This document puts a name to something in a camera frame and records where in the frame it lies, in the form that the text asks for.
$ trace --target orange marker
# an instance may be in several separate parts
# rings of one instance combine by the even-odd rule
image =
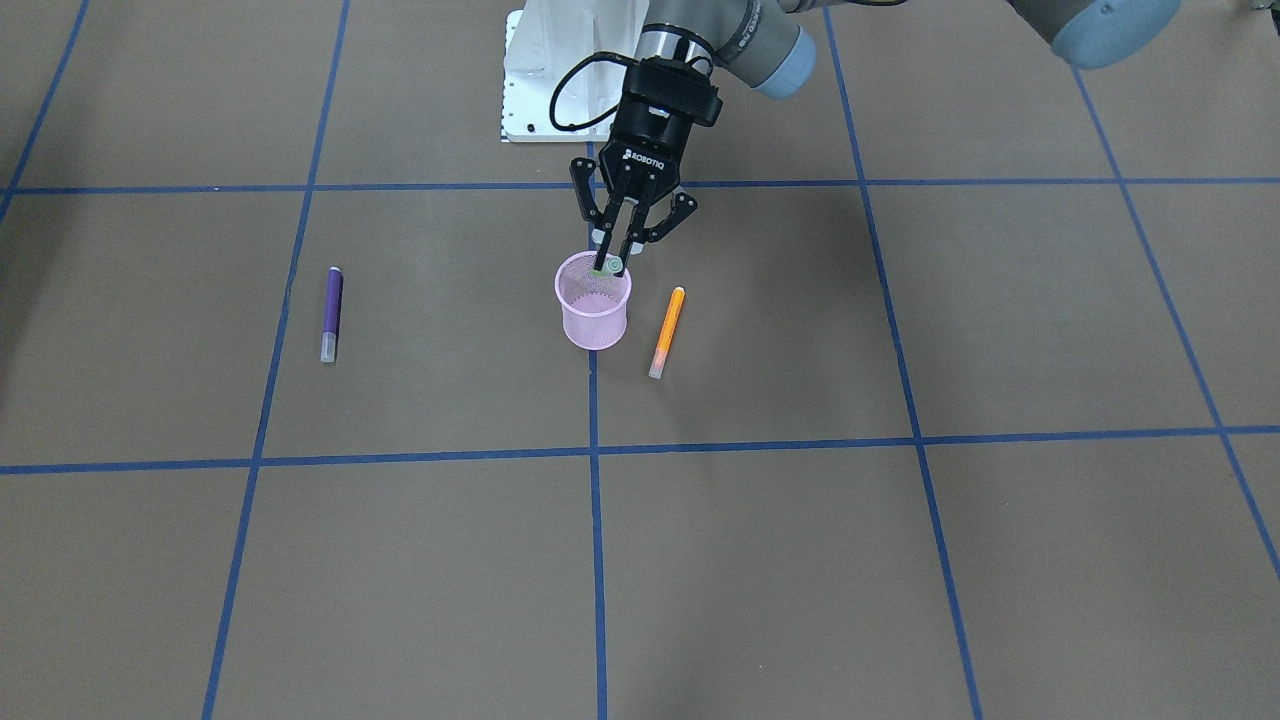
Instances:
[[[680,322],[680,309],[685,305],[685,288],[677,287],[671,291],[671,302],[667,304],[667,316],[662,320],[662,333],[658,336],[658,348],[653,351],[653,364],[649,365],[649,377],[662,379],[662,369],[667,364],[667,352],[671,351],[671,338],[676,334],[676,323]]]

